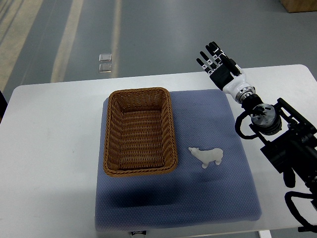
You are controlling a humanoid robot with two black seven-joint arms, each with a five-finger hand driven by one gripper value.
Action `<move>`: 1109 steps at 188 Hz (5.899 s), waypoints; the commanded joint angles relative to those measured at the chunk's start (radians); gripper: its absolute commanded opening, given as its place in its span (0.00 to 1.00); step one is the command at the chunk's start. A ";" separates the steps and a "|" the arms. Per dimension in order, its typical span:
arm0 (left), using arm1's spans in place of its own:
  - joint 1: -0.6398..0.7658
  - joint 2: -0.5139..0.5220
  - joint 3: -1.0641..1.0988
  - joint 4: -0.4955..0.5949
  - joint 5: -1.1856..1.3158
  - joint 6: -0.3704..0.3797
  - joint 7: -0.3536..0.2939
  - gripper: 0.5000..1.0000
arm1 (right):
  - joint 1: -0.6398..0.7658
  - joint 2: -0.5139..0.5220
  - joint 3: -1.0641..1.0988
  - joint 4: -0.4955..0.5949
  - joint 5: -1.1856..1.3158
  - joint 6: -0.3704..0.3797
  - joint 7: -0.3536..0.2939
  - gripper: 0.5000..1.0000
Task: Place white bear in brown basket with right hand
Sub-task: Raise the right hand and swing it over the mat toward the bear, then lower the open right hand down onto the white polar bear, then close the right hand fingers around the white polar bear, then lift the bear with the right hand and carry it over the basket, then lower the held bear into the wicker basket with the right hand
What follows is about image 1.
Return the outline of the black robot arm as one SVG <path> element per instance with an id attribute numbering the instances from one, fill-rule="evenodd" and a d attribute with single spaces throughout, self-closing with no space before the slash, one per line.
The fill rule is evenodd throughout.
<path id="1" fill-rule="evenodd" d="M 252 87 L 238 92 L 244 111 L 235 123 L 237 134 L 247 140 L 259 138 L 262 153 L 283 174 L 287 187 L 295 186 L 298 175 L 317 197 L 317 129 L 282 98 L 265 104 Z"/>

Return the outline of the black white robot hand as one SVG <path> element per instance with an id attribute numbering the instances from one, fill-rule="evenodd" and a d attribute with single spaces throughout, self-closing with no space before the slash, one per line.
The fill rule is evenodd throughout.
<path id="1" fill-rule="evenodd" d="M 246 81 L 244 71 L 225 54 L 216 42 L 206 45 L 206 50 L 210 56 L 201 51 L 202 58 L 197 58 L 196 61 L 218 89 L 231 95 L 239 104 L 248 97 L 256 97 L 255 88 Z"/>

